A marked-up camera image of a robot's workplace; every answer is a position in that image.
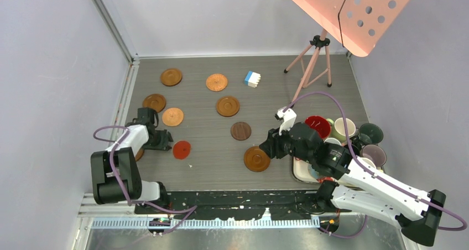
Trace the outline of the red apple paper coaster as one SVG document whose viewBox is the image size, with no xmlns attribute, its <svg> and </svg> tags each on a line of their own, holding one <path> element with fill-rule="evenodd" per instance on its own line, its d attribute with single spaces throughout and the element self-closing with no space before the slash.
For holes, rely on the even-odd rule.
<svg viewBox="0 0 469 250">
<path fill-rule="evenodd" d="M 191 152 L 191 144 L 188 141 L 181 140 L 173 146 L 173 156 L 175 159 L 186 159 Z"/>
</svg>

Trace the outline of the dark walnut coaster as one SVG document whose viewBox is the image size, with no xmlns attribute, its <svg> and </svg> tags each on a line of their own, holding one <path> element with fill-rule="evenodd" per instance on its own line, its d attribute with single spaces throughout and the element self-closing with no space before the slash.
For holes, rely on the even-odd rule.
<svg viewBox="0 0 469 250">
<path fill-rule="evenodd" d="M 246 122 L 236 122 L 231 126 L 230 133 L 235 140 L 242 141 L 251 136 L 252 129 Z"/>
</svg>

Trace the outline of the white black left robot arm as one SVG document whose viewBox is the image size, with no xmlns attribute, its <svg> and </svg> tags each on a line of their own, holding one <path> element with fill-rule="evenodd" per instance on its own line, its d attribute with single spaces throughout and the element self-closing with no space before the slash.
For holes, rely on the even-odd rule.
<svg viewBox="0 0 469 250">
<path fill-rule="evenodd" d="M 97 204 L 148 204 L 156 213 L 170 205 L 163 183 L 142 180 L 137 167 L 140 150 L 169 151 L 173 142 L 167 130 L 158 130 L 156 110 L 142 107 L 137 117 L 121 127 L 123 133 L 110 146 L 91 155 L 93 197 Z"/>
</svg>

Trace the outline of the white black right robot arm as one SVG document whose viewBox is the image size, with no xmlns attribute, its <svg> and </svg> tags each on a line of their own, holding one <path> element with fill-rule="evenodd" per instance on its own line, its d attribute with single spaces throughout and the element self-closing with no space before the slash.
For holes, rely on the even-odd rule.
<svg viewBox="0 0 469 250">
<path fill-rule="evenodd" d="M 316 192 L 322 211 L 350 210 L 385 221 L 408 239 L 432 247 L 446 196 L 405 185 L 354 159 L 347 148 L 324 142 L 317 131 L 296 123 L 288 131 L 268 131 L 260 149 L 271 159 L 289 155 L 309 163 L 327 179 Z"/>
</svg>

